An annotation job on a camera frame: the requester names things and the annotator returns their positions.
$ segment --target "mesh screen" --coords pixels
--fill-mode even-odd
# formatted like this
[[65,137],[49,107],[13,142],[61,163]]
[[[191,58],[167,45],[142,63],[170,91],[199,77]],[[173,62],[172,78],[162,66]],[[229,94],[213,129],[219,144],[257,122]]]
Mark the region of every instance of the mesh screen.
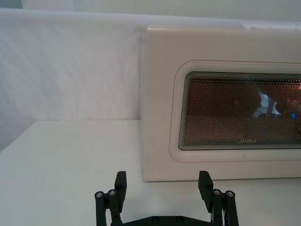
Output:
[[186,76],[179,148],[297,148],[301,76],[200,73]]

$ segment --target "white microwave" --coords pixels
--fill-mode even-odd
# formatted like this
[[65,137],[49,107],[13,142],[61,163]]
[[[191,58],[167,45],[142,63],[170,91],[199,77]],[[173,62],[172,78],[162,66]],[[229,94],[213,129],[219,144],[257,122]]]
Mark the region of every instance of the white microwave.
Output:
[[145,181],[301,177],[301,32],[152,26]]

